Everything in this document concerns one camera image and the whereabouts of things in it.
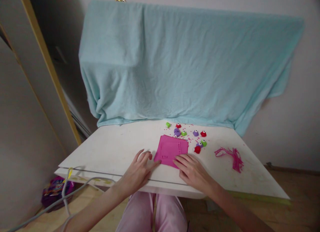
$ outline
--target baseboard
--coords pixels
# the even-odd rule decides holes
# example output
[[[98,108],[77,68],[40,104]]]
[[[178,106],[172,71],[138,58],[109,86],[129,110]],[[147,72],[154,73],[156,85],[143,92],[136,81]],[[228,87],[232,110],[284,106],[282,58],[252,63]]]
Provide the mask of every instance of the baseboard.
[[[281,171],[281,172],[290,172],[290,173],[296,173],[296,174],[307,174],[307,175],[315,175],[320,176],[319,171],[312,171],[312,170],[300,170],[300,169],[293,169],[293,168],[284,168],[284,167],[277,167],[273,166],[271,163],[264,165],[267,170],[272,171]]]

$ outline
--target hand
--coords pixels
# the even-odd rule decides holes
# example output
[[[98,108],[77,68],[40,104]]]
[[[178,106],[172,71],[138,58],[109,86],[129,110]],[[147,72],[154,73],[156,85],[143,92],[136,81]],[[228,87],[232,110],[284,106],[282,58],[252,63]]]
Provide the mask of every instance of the hand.
[[[209,195],[213,186],[218,183],[207,173],[201,163],[189,154],[181,154],[175,158],[173,162],[180,169],[179,177],[187,185]]]
[[[122,178],[114,185],[119,190],[119,193],[125,198],[137,192],[140,188],[146,185],[151,176],[151,172],[159,164],[160,160],[150,165],[147,165],[148,159],[152,159],[150,151],[142,153],[140,150],[134,157],[127,171]]]

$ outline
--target gray cable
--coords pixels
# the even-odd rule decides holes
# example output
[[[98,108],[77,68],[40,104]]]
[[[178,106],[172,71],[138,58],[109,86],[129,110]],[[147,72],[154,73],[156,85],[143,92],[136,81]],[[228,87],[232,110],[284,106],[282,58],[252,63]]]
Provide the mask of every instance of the gray cable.
[[[80,188],[78,188],[77,190],[71,192],[70,194],[62,197],[61,199],[57,200],[56,202],[54,202],[52,205],[48,206],[47,208],[45,208],[44,210],[42,210],[39,214],[33,216],[31,219],[28,219],[26,222],[12,228],[11,230],[8,230],[7,232],[15,232],[19,229],[21,229],[22,227],[26,226],[27,224],[29,224],[30,222],[34,221],[35,219],[39,218],[41,215],[43,215],[44,213],[46,213],[48,210],[50,210],[51,208],[53,208],[55,205],[57,205],[58,203],[60,203],[61,201],[63,201],[64,199],[69,198],[70,196],[72,196],[73,194],[75,194],[76,192],[80,191],[81,189],[83,189],[91,180],[93,179],[103,179],[105,180],[106,178],[102,178],[102,177],[93,177],[90,178],[86,183],[84,183]]]
[[[76,214],[77,214],[77,213],[69,216],[69,217],[66,219],[66,221],[65,221],[65,222],[63,223],[63,225],[61,226],[60,232],[64,232],[64,229],[66,228],[67,223],[68,223]]]
[[[63,185],[63,188],[62,188],[62,197],[63,198],[65,197],[65,191],[66,191],[66,188],[67,188],[67,182],[68,182],[69,174],[70,174],[70,169],[68,169],[67,177],[65,179],[65,182],[64,182],[64,185]],[[69,207],[68,207],[67,199],[64,199],[63,203],[64,203],[64,206],[66,207],[66,211],[67,211],[68,216],[71,216],[71,213],[70,213],[70,210],[69,210]]]

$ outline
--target purple bag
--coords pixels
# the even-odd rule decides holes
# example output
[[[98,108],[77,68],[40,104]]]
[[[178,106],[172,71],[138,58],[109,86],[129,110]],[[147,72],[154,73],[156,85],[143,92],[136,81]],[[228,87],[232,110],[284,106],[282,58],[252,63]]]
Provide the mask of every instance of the purple bag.
[[[43,189],[41,203],[45,208],[49,207],[54,202],[56,202],[62,198],[62,188],[64,185],[63,181],[64,181],[64,178],[57,176],[50,181],[50,184],[46,188]],[[68,181],[67,187],[65,190],[65,195],[68,195],[73,191],[74,191],[74,182]],[[72,196],[67,198],[68,203],[71,200],[71,198],[72,198]],[[51,211],[58,210],[58,209],[62,208],[63,206],[64,206],[64,203],[63,203],[63,201],[61,201],[59,204],[55,205],[53,208],[48,210],[47,213],[50,213]]]

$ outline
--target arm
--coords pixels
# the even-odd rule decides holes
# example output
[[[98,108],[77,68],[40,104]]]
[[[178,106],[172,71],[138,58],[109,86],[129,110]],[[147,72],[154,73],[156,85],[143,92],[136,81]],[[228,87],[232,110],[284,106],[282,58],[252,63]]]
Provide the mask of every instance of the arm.
[[[65,227],[65,232],[88,232],[125,198],[147,184],[152,170],[160,164],[160,161],[147,165],[148,159],[152,159],[152,154],[150,151],[142,152],[143,150],[140,150],[136,154],[125,174],[115,185],[70,219]],[[61,232],[61,228],[62,226],[54,232]]]
[[[242,231],[273,231],[223,189],[194,156],[189,154],[179,155],[173,162],[180,169],[180,178],[212,199],[233,219]]]

